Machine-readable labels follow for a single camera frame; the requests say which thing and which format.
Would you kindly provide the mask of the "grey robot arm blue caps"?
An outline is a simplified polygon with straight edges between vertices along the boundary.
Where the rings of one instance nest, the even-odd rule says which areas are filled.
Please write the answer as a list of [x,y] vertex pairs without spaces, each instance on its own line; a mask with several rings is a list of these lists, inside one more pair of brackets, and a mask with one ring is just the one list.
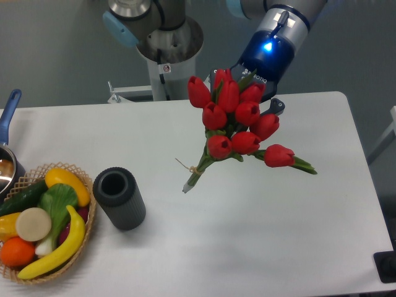
[[[281,114],[277,85],[325,6],[324,1],[228,1],[236,17],[257,18],[260,24],[231,75],[249,74],[265,86],[262,101],[269,113]],[[185,100],[187,82],[196,73],[196,57],[204,36],[200,25],[186,15],[184,1],[110,1],[103,23],[122,45],[136,48],[146,60],[148,91],[155,101]]]

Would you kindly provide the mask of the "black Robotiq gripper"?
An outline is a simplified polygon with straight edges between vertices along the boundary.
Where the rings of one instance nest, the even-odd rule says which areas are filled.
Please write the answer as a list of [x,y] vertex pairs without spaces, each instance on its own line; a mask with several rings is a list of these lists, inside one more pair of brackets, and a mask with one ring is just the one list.
[[[281,115],[285,104],[274,96],[277,93],[277,85],[295,57],[294,48],[284,38],[270,37],[269,31],[258,31],[253,34],[247,47],[243,51],[238,62],[231,67],[231,75],[236,81],[254,72],[253,82],[265,85],[265,91],[261,101],[271,99],[270,106],[261,115]],[[212,69],[209,75],[210,92],[213,93],[218,87],[218,69]]]

